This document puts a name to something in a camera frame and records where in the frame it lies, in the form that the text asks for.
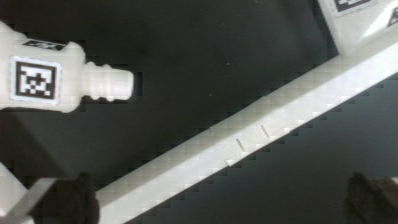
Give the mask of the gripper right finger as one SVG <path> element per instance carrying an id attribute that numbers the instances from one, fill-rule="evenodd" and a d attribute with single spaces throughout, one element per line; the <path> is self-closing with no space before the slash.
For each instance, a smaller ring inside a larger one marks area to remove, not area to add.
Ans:
<path id="1" fill-rule="evenodd" d="M 398 177 L 348 178 L 344 224 L 398 224 Z"/>

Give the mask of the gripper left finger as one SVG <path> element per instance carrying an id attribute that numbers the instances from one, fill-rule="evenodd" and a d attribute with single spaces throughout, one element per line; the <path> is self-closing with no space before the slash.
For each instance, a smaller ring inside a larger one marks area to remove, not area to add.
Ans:
<path id="1" fill-rule="evenodd" d="M 40 178 L 0 224 L 99 224 L 99 202 L 92 178 Z"/>

